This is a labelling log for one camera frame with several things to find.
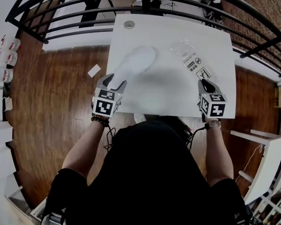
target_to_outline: brown hardwood floor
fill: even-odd
[[[7,120],[14,127],[11,142],[17,172],[29,204],[37,206],[48,194],[63,159],[90,124],[91,98],[97,80],[105,75],[108,47],[83,47],[44,53],[42,43],[22,33],[22,49],[14,67],[11,97],[14,109]],[[100,72],[91,79],[87,72],[95,65]],[[229,135],[231,129],[257,129],[276,133],[278,109],[274,108],[274,83],[258,74],[236,67],[237,111],[234,120],[223,120],[222,131],[231,155],[235,177],[243,169],[257,144]],[[132,125],[133,114],[113,118],[113,125]],[[192,154],[205,175],[205,133],[197,133]],[[102,138],[88,182],[100,171],[106,151]],[[254,176],[261,154],[251,160],[246,172]],[[242,194],[248,184],[238,180]]]

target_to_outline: person's right arm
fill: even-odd
[[[206,122],[211,120],[217,119],[206,118]],[[211,187],[221,180],[233,179],[232,160],[219,127],[207,130],[206,170],[207,180]]]

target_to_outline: beaded bracelet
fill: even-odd
[[[97,115],[97,114],[92,114],[93,117],[90,119],[91,121],[98,121],[103,124],[103,126],[106,128],[109,126],[109,121],[104,118],[103,116]]]

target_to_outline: white side table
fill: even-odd
[[[245,204],[253,202],[255,199],[266,193],[275,177],[281,161],[281,136],[271,133],[265,133],[256,130],[250,130],[252,134],[265,136],[271,140],[261,138],[259,136],[239,133],[231,130],[230,134],[238,136],[253,142],[257,142],[265,145],[263,158],[260,162],[259,168],[255,175],[255,178],[250,177],[243,171],[239,171],[239,174],[250,181],[252,184],[249,191],[244,197]]]

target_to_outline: plastic packaging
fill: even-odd
[[[0,82],[9,83],[14,77],[14,70],[7,69],[4,65],[0,66]]]
[[[183,61],[183,64],[196,78],[200,80],[211,79],[214,82],[219,80],[206,59],[201,54],[198,54],[187,38],[173,43],[170,50],[176,57],[179,57]]]
[[[18,54],[11,50],[0,48],[0,62],[14,66],[18,60]]]
[[[9,49],[16,52],[20,48],[20,45],[21,41],[19,39],[8,36],[6,34],[1,39],[1,48],[3,50]]]

